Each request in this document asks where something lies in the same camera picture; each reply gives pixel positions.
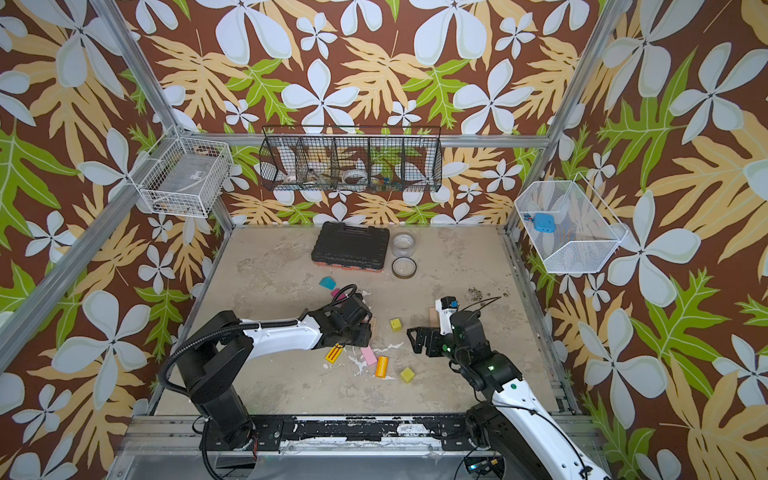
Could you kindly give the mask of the pink block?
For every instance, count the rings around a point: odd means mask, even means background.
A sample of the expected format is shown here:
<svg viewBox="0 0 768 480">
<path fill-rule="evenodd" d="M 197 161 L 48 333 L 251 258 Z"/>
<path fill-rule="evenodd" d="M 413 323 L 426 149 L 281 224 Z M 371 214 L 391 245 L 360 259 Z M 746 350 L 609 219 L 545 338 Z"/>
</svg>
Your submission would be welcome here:
<svg viewBox="0 0 768 480">
<path fill-rule="evenodd" d="M 373 366 L 378 363 L 378 358 L 371 347 L 362 347 L 360 352 L 367 366 Z"/>
</svg>

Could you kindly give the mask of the orange supermarket block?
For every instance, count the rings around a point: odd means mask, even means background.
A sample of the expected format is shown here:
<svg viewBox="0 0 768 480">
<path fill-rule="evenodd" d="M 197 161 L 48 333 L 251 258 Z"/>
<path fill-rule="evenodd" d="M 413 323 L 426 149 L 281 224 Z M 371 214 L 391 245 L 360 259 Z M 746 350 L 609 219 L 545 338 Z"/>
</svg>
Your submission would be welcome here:
<svg viewBox="0 0 768 480">
<path fill-rule="evenodd" d="M 375 377 L 385 379 L 387 377 L 387 370 L 389 365 L 389 358 L 386 356 L 380 356 L 377 358 Z"/>
</svg>

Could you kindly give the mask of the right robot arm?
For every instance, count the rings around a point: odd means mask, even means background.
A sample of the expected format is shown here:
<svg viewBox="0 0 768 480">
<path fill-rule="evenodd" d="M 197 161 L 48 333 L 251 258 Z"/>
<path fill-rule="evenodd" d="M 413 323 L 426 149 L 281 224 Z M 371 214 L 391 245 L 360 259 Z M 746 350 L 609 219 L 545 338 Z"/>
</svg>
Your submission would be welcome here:
<svg viewBox="0 0 768 480">
<path fill-rule="evenodd" d="M 472 442 L 504 460 L 505 479 L 608 479 L 537 399 L 522 372 L 486 338 L 478 310 L 449 309 L 439 327 L 407 330 L 416 354 L 445 357 L 484 400 L 466 420 Z"/>
</svg>

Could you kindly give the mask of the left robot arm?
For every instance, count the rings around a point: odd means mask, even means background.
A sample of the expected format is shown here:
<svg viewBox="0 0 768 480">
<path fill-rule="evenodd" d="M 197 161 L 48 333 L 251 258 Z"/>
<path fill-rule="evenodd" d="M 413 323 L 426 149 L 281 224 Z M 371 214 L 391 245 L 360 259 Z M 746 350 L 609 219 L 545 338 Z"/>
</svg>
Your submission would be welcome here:
<svg viewBox="0 0 768 480">
<path fill-rule="evenodd" d="M 255 358 L 293 350 L 366 347 L 372 312 L 354 285 L 316 310 L 298 317 L 252 321 L 223 310 L 193 333 L 164 361 L 158 381 L 189 399 L 206 420 L 203 442 L 226 450 L 248 445 L 255 425 L 233 386 L 243 366 Z"/>
</svg>

